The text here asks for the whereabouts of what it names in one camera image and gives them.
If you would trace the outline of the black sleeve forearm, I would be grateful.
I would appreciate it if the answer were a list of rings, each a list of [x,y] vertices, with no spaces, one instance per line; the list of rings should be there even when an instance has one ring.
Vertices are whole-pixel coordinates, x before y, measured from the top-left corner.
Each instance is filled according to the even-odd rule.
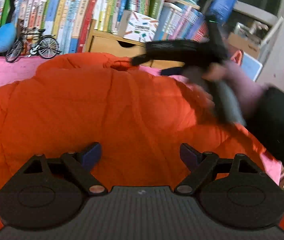
[[[284,92],[268,88],[245,121],[247,130],[284,166]]]

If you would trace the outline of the right hand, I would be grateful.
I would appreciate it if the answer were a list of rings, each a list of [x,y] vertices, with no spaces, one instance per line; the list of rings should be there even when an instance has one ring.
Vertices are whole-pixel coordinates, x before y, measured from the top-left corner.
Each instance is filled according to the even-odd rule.
[[[244,117],[248,117],[255,110],[268,89],[267,85],[252,81],[233,61],[224,61],[223,64],[212,63],[201,77],[207,81],[225,81],[233,90]]]

